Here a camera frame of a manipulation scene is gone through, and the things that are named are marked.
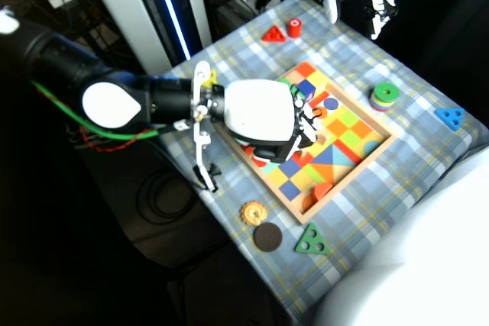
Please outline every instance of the table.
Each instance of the table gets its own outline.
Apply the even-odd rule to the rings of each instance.
[[[300,39],[284,44],[261,41],[273,24],[285,32],[292,17],[303,22]],[[388,80],[401,91],[391,110],[374,112],[394,129],[397,140],[312,220],[328,242],[328,256],[293,251],[306,226],[294,220],[210,125],[206,127],[212,135],[206,162],[217,164],[222,175],[217,177],[220,190],[200,192],[200,198],[295,323],[309,323],[317,301],[453,163],[470,149],[489,143],[487,128],[467,113],[457,132],[446,127],[433,112],[458,107],[452,100],[347,25],[330,25],[312,0],[285,0],[168,75],[191,77],[200,60],[211,63],[224,86],[237,79],[276,79],[309,60],[365,106],[369,91],[379,82]],[[195,181],[191,132],[166,134],[161,140],[178,167]],[[254,228],[239,217],[240,207],[250,200],[263,202],[269,209],[267,221],[283,232],[283,242],[274,252],[257,249]]]

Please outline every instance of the wooden puzzle board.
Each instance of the wooden puzzle board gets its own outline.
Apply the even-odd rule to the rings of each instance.
[[[278,81],[297,87],[315,115],[321,113],[323,129],[318,130],[321,138],[316,143],[295,152],[286,162],[265,163],[253,158],[253,147],[241,147],[219,130],[278,199],[305,223],[392,144],[395,136],[310,63],[301,63]],[[314,187],[323,182],[333,187],[316,202]]]

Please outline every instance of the dark floor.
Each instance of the dark floor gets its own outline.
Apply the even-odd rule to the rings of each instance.
[[[93,150],[80,153],[124,232],[148,259],[178,267],[210,248],[220,247],[186,277],[188,325],[289,323],[285,311],[200,200],[172,224],[150,224],[138,215],[135,209],[138,187],[150,174],[164,167],[150,144],[138,142],[115,153]],[[157,201],[164,203],[165,208],[178,208],[190,196],[189,186],[172,181],[157,196]],[[179,309],[176,289],[175,284],[170,284],[170,294]]]

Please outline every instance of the red cylinder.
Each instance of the red cylinder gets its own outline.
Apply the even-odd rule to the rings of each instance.
[[[300,30],[303,27],[303,23],[300,21],[299,18],[292,18],[289,21],[289,25],[287,27],[287,33],[289,34],[289,37],[291,38],[298,38],[300,37]]]

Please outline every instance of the led light strip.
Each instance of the led light strip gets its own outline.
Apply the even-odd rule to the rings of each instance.
[[[180,40],[180,45],[182,46],[183,53],[185,54],[185,58],[190,60],[189,49],[186,46],[185,38],[183,37],[182,29],[180,28],[180,24],[178,23],[178,18],[176,17],[175,9],[173,8],[173,4],[171,0],[165,0],[167,3],[168,11],[170,13],[171,20],[173,22],[173,26],[175,27],[176,34],[178,35],[178,39]]]

